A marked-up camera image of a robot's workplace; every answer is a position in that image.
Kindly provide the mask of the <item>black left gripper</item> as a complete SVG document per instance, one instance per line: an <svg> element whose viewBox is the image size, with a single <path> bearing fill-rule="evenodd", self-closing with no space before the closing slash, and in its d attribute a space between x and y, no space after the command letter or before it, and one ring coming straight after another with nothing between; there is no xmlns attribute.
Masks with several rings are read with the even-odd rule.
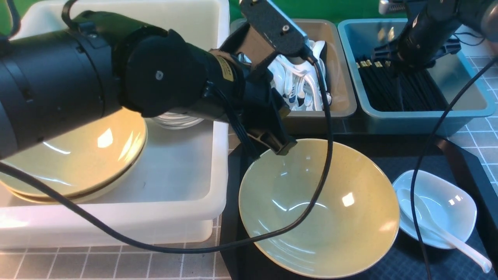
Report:
<svg viewBox="0 0 498 280"><path fill-rule="evenodd" d="M270 82L272 74L267 70L263 76L248 81L251 72L249 63L241 62L237 54L218 49L202 50L193 45L189 50L205 69L207 79L199 99L187 108L187 115L218 122L228 122L223 101L216 96L219 90L235 113L249 137L266 146L277 155L287 155L297 145L285 129L282 118L290 114L290 107ZM267 113L275 106L276 113Z"/></svg>

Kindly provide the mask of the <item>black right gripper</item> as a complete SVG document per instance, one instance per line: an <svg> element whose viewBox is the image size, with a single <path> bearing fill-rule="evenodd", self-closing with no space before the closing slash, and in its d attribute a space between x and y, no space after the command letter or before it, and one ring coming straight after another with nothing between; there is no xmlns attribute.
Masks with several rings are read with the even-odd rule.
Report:
<svg viewBox="0 0 498 280"><path fill-rule="evenodd" d="M372 59L389 61L397 70L434 67L436 60L461 50L452 38L460 27L457 4L404 4L409 18L392 41L374 49Z"/></svg>

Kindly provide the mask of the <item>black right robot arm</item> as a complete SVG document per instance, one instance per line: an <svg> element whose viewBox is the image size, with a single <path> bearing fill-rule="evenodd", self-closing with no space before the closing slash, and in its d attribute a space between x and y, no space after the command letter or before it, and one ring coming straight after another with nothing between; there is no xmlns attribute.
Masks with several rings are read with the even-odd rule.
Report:
<svg viewBox="0 0 498 280"><path fill-rule="evenodd" d="M496 0L404 0L403 7L409 19L402 32L372 54L400 72L431 68L437 59L458 53L460 43L452 36L462 25L497 41Z"/></svg>

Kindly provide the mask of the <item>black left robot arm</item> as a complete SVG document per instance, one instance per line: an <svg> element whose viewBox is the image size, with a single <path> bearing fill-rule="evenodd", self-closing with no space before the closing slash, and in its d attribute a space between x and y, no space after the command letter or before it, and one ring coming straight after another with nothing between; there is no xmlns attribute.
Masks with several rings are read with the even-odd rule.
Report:
<svg viewBox="0 0 498 280"><path fill-rule="evenodd" d="M269 71L250 71L174 30L104 11L84 11L66 30L2 39L1 158L123 108L229 123L253 158L253 141L285 155L296 145L282 122L289 108Z"/></svg>

